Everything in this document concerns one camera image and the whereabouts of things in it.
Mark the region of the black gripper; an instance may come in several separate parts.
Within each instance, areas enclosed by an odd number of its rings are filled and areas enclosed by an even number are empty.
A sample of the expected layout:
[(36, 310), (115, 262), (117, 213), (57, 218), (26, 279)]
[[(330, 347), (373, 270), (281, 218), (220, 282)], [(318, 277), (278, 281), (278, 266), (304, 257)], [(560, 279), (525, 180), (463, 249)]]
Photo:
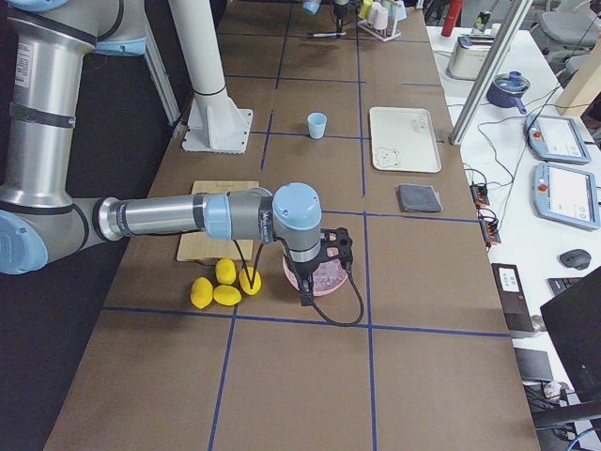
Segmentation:
[(337, 28), (343, 28), (348, 13), (348, 4), (334, 3), (333, 13)]
[(314, 293), (314, 272), (320, 264), (321, 262), (317, 258), (306, 262), (298, 262), (291, 257), (286, 259), (286, 266), (292, 272), (292, 285), (301, 293), (300, 303), (302, 305), (310, 304), (308, 293)]

